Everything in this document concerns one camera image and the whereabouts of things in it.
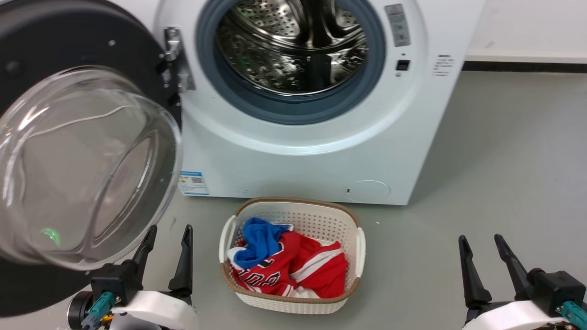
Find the teal connector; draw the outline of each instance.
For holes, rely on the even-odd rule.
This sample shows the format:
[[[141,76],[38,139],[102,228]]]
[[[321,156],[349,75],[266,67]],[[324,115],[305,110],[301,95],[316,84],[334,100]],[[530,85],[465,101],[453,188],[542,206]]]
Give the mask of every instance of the teal connector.
[[[106,316],[116,304],[116,297],[111,292],[104,292],[92,305],[88,315],[82,321],[83,330],[96,330],[100,326],[100,320]]]
[[[580,330],[587,330],[587,312],[572,301],[562,304],[561,315]]]

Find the blue cloth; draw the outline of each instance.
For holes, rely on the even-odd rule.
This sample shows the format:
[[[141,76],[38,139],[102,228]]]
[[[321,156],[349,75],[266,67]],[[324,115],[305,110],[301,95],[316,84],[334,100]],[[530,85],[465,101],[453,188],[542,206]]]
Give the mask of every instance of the blue cloth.
[[[255,267],[279,251],[281,234],[290,230],[287,224],[274,225],[260,218],[250,218],[242,228],[246,250],[237,252],[234,262],[245,270]]]

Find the gray rubber seal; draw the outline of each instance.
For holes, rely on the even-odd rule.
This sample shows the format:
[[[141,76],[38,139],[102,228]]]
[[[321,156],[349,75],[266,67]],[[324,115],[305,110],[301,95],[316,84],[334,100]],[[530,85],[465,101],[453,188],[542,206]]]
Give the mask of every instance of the gray rubber seal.
[[[324,93],[287,97],[261,90],[243,79],[224,59],[214,38],[218,24],[237,0],[208,1],[196,26],[195,45],[204,73],[216,91],[237,109],[268,122],[303,125],[324,122],[355,107],[373,90],[385,63],[383,28],[367,0],[338,0],[363,28],[369,53],[347,82]]]

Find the floor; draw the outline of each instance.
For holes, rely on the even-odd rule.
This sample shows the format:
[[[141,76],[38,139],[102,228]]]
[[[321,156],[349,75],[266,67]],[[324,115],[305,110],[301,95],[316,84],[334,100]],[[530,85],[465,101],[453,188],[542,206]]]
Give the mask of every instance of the floor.
[[[493,235],[527,270],[587,283],[587,75],[464,72],[407,207],[349,204],[367,239],[359,289],[337,313],[288,315],[242,303],[224,284],[218,237],[242,200],[176,194],[160,222],[145,289],[166,289],[186,224],[195,231],[201,329],[459,329],[457,239],[465,234],[494,301],[514,290]],[[67,328],[69,300],[0,319],[2,329]]]

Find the clothes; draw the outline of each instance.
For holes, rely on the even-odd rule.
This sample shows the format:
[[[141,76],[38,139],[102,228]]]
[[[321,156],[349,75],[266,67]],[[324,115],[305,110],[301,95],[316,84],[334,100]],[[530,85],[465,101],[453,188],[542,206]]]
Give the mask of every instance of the clothes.
[[[281,234],[279,250],[251,268],[242,268],[234,256],[244,247],[229,250],[228,259],[238,285],[255,292],[295,298],[334,298],[345,291],[348,262],[340,243],[321,246],[296,232]]]
[[[291,225],[273,225],[263,219],[250,218],[242,228],[248,246],[234,254],[234,263],[243,269],[258,265],[279,250],[277,242],[281,234],[291,230]]]

